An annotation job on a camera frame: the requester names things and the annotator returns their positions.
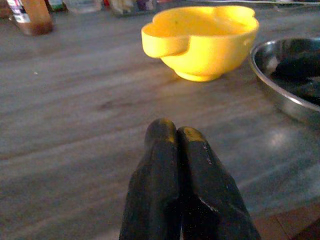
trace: plastic bowl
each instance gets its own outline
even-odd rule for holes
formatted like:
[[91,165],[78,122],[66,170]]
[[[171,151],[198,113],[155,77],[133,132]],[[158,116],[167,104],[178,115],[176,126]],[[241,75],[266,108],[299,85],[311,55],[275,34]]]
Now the plastic bowl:
[[178,7],[156,14],[141,30],[144,52],[180,77],[211,81],[247,57],[259,23],[244,6]]

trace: bottle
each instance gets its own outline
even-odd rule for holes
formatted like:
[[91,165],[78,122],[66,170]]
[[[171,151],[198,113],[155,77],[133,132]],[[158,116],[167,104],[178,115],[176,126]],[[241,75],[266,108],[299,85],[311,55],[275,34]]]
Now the bottle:
[[24,34],[41,35],[52,31],[52,20],[45,0],[7,0],[7,2]]

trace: stainless steel bowl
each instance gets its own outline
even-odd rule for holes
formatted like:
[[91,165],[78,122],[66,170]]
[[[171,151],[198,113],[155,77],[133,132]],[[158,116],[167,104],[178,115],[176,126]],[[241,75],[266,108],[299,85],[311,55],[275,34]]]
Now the stainless steel bowl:
[[320,126],[320,106],[280,87],[273,73],[284,59],[318,50],[320,38],[287,38],[259,44],[250,52],[250,65],[275,104],[290,116],[316,126]]

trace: bottle label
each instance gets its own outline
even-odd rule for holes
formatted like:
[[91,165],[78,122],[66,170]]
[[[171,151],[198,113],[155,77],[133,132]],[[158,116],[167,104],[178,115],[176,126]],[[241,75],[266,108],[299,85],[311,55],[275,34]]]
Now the bottle label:
[[30,18],[21,0],[6,0],[13,12],[13,16],[17,23],[30,23]]

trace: wooden table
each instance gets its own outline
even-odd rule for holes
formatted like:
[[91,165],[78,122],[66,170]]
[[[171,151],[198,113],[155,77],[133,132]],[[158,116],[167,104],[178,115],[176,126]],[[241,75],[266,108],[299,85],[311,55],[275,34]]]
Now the wooden table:
[[[256,43],[319,36],[319,7],[253,7]],[[253,215],[319,199],[320,130],[278,110],[248,61],[212,82],[179,78],[142,50],[151,19],[55,13],[37,37],[0,21],[0,239],[116,240],[162,117],[207,137]]]

